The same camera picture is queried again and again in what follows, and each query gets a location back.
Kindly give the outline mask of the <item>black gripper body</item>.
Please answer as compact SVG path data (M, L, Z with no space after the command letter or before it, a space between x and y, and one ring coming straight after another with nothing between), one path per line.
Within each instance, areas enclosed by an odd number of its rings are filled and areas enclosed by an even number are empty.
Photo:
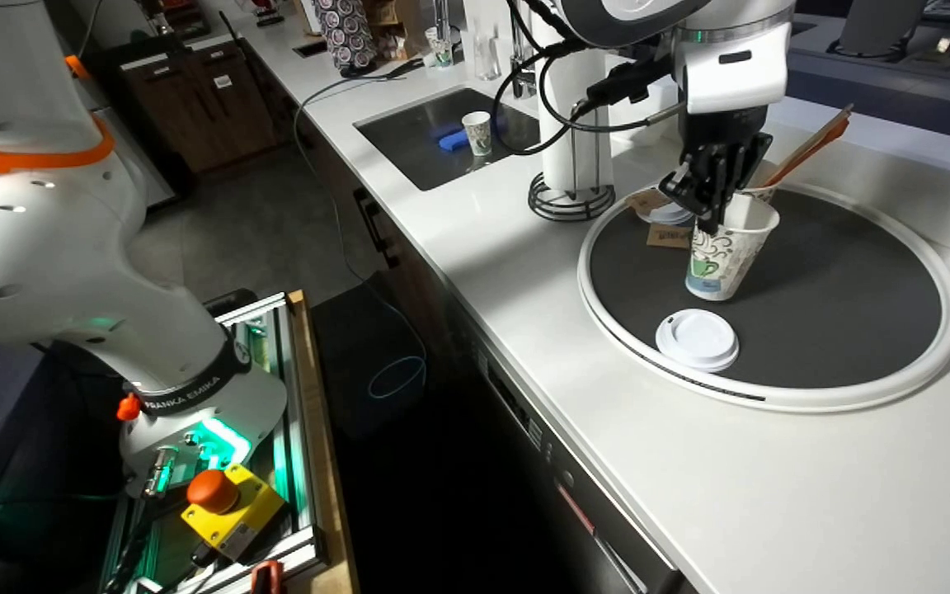
M682 165L698 196L732 196L771 146L766 107L682 120Z

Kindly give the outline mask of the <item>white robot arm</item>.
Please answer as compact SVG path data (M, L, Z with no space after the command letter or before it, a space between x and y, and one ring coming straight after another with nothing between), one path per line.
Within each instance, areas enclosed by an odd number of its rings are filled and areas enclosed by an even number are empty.
M682 110L727 114L782 97L794 0L525 0L566 52L656 43L687 68ZM73 342L138 392L121 463L145 469L208 432L243 463L286 387L181 288L127 248L143 189L84 107L44 0L0 0L0 342Z

